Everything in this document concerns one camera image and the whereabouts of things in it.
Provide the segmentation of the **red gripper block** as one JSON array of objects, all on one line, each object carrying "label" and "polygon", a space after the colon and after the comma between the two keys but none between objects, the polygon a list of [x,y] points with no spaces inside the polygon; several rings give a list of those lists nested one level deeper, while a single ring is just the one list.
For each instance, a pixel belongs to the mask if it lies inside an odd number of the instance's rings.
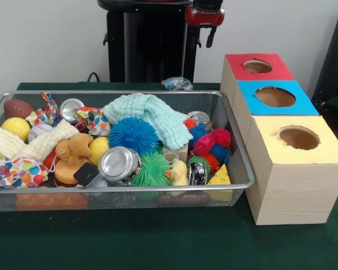
[{"label": "red gripper block", "polygon": [[211,31],[206,42],[206,47],[211,48],[217,26],[220,26],[223,23],[224,17],[225,10],[223,7],[217,11],[203,11],[195,8],[193,5],[187,6],[185,8],[185,21],[189,26],[191,26],[191,45],[197,45],[197,27],[211,27]]}]

